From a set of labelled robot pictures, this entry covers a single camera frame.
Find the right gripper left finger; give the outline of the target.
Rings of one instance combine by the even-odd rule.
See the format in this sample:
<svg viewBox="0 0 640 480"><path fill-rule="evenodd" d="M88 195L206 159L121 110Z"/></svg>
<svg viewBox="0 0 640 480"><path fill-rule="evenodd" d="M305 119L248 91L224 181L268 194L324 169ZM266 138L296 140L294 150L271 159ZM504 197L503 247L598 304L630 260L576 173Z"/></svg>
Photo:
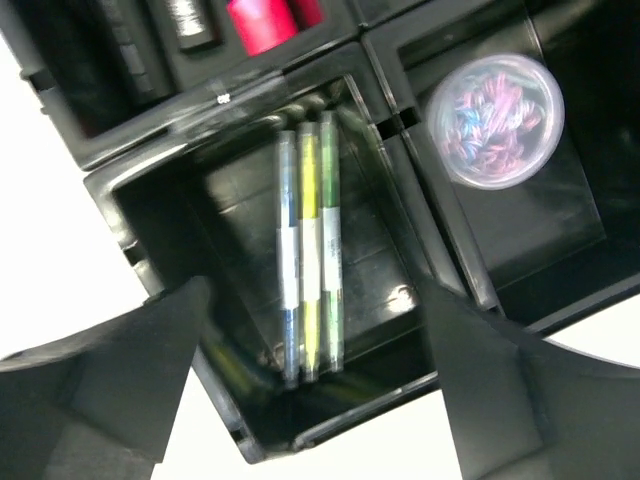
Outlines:
<svg viewBox="0 0 640 480"><path fill-rule="evenodd" d="M150 478L212 298L210 283L194 277L138 309L2 359L2 478Z"/></svg>

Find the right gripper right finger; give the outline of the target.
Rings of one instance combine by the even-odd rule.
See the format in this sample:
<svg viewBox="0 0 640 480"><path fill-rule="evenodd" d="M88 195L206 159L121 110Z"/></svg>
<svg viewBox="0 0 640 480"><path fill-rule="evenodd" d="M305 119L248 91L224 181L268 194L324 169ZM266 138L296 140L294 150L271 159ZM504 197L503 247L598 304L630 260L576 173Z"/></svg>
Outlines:
<svg viewBox="0 0 640 480"><path fill-rule="evenodd" d="M419 283L465 479L636 479L639 371L580 354Z"/></svg>

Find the blue thin pen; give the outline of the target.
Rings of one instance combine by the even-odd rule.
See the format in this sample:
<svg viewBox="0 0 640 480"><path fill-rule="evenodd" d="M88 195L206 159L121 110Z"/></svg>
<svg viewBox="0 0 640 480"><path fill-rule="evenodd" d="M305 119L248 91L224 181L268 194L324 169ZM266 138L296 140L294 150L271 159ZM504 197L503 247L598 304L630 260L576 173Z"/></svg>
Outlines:
<svg viewBox="0 0 640 480"><path fill-rule="evenodd" d="M278 134L277 160L277 259L283 320L283 378L287 389L298 385L299 340L299 241L296 134Z"/></svg>

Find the yellow thin pen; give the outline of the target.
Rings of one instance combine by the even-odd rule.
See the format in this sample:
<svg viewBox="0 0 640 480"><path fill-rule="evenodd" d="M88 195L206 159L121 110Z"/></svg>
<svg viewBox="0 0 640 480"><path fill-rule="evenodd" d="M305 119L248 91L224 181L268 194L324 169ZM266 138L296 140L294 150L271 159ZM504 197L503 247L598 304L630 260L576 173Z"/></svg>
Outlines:
<svg viewBox="0 0 640 480"><path fill-rule="evenodd" d="M318 141L316 124L305 122L298 131L300 178L300 273L303 323L303 372L306 382L319 376L321 248L318 233Z"/></svg>

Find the pink capped black highlighter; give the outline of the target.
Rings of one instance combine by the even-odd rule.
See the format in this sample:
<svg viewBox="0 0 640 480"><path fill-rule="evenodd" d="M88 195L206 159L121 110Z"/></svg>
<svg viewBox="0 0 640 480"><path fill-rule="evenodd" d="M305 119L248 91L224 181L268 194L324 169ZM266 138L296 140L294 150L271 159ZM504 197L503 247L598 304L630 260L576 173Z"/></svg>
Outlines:
<svg viewBox="0 0 640 480"><path fill-rule="evenodd" d="M284 0L233 0L228 2L227 11L250 56L269 51L298 33Z"/></svg>

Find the orange capped black highlighter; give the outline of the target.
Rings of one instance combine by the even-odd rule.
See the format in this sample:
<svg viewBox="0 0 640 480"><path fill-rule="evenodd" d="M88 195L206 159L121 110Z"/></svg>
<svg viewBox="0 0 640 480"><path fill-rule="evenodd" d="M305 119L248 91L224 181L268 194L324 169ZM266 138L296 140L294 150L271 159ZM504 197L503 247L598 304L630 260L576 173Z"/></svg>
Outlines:
<svg viewBox="0 0 640 480"><path fill-rule="evenodd" d="M217 34L202 1L169 0L165 4L182 51L202 49L217 42Z"/></svg>

